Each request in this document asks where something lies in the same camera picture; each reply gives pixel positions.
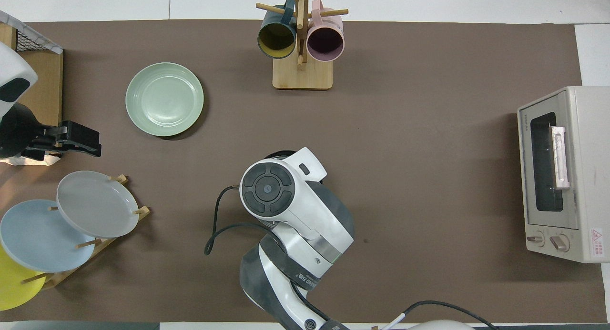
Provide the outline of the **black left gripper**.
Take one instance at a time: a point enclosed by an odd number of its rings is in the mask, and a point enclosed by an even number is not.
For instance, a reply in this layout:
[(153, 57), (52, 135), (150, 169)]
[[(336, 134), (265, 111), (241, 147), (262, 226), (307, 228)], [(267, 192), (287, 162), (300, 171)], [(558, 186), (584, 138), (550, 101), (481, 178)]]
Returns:
[(37, 121), (28, 107), (16, 104), (1, 119), (0, 157), (43, 160), (46, 152), (76, 151), (101, 156), (100, 133), (73, 121), (49, 126)]

